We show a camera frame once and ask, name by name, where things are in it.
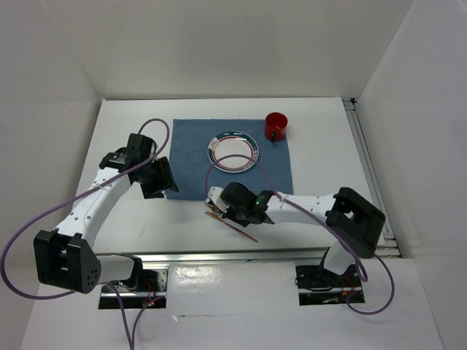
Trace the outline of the red enamel mug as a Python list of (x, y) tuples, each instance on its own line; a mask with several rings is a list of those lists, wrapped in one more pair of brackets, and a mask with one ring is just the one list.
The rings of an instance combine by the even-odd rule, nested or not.
[(264, 136), (271, 142), (278, 142), (285, 138), (288, 124), (287, 117), (280, 112), (272, 112), (266, 116)]

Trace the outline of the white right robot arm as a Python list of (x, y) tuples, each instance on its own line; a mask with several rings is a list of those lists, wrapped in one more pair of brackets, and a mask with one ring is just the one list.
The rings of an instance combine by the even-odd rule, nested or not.
[(367, 279), (362, 259), (375, 255), (385, 215), (353, 189), (342, 187), (335, 195), (289, 195), (272, 190), (255, 194), (243, 184), (210, 187), (206, 202), (223, 219), (243, 227), (301, 223), (327, 230), (336, 242), (323, 255), (318, 276), (327, 286), (342, 280), (354, 265)]

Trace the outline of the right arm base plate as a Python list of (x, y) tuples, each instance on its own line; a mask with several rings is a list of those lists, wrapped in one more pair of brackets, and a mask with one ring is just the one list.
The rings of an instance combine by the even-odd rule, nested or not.
[(362, 282), (354, 265), (342, 276), (318, 265), (297, 265), (295, 285), (300, 306), (345, 304), (348, 296), (351, 303), (365, 303)]

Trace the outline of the blue cloth placemat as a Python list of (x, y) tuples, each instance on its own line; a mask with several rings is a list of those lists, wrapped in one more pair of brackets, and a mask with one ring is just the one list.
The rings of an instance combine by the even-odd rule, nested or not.
[(259, 161), (275, 189), (292, 194), (293, 180), (287, 140), (269, 141), (264, 136), (264, 127), (263, 120), (175, 119), (169, 162), (180, 191), (168, 191), (167, 198), (202, 201), (206, 195), (205, 179), (209, 180), (210, 186), (218, 187), (239, 182), (254, 193), (269, 189), (266, 178), (256, 165), (239, 174), (225, 173), (213, 168), (210, 175), (207, 175), (211, 166), (207, 154), (208, 144), (216, 135), (227, 131), (240, 131), (253, 137), (260, 149)]

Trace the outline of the white plate green red rim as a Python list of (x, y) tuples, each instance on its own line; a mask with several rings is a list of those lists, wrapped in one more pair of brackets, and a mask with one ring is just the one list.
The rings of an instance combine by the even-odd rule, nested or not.
[(216, 169), (239, 174), (255, 165), (260, 149), (250, 135), (240, 131), (227, 131), (216, 135), (209, 142), (207, 154)]

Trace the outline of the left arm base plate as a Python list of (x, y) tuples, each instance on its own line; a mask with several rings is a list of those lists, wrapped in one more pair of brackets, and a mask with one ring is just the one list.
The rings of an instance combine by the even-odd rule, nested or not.
[(100, 310), (119, 309), (116, 289), (125, 309), (163, 309), (167, 303), (169, 269), (156, 266), (143, 268), (134, 280), (111, 281), (101, 288)]

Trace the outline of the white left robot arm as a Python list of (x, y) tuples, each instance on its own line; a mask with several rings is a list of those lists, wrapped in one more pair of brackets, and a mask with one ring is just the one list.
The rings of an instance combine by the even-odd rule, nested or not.
[(111, 281), (118, 281), (128, 291), (143, 285), (141, 259), (123, 253), (99, 257), (93, 245), (115, 204), (132, 184), (139, 184), (145, 199), (163, 198), (166, 190), (178, 191), (167, 157), (156, 158), (156, 149), (151, 138), (132, 133), (125, 147), (102, 159), (90, 195), (53, 230), (37, 233), (34, 254), (42, 284), (83, 294)]

